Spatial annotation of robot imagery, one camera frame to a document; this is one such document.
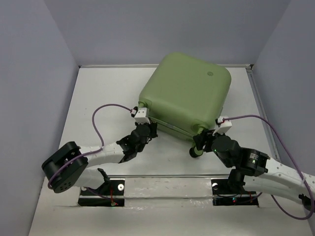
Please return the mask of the green hard-shell suitcase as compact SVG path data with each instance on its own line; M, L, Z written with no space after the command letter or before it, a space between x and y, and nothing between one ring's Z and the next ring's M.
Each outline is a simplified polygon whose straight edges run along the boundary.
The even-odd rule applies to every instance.
M149 109L149 118L159 130L194 147L195 135L214 129L230 85L225 67L173 52L143 87L138 106Z

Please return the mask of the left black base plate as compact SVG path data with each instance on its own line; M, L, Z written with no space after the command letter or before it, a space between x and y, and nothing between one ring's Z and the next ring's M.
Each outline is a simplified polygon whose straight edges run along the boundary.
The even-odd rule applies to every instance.
M77 204L81 207L124 207L125 179L111 178L104 189L80 189Z

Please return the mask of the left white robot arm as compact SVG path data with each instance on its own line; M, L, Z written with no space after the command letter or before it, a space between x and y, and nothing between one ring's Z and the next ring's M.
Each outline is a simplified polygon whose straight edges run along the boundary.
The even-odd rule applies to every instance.
M107 163L121 164L134 159L157 135L156 123L136 123L136 128L122 139L102 147L83 147L68 142L43 162L41 168L48 188L62 193L73 186L108 191L110 179L103 169L91 167Z

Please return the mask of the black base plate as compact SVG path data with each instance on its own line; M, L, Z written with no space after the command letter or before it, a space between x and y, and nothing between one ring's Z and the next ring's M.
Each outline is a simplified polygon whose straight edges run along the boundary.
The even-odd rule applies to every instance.
M104 189L80 189L77 204L81 207L124 207L125 179L111 178Z
M211 179L214 206L259 206L258 194L255 191L234 191L227 182L228 179L225 178Z

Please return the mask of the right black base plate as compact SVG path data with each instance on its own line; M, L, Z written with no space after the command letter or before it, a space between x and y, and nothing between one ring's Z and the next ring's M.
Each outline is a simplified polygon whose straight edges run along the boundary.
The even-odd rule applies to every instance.
M228 179L225 178L211 179L214 206L259 206L258 194L255 191L234 191L227 182Z

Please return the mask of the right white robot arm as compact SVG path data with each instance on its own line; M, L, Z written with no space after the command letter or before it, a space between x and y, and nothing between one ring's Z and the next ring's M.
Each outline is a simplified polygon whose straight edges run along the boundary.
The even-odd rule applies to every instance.
M236 140L213 130L203 130L193 137L189 151L212 152L230 174L223 189L232 193L264 192L301 203L310 212L315 210L315 177L298 172L256 149L241 147Z

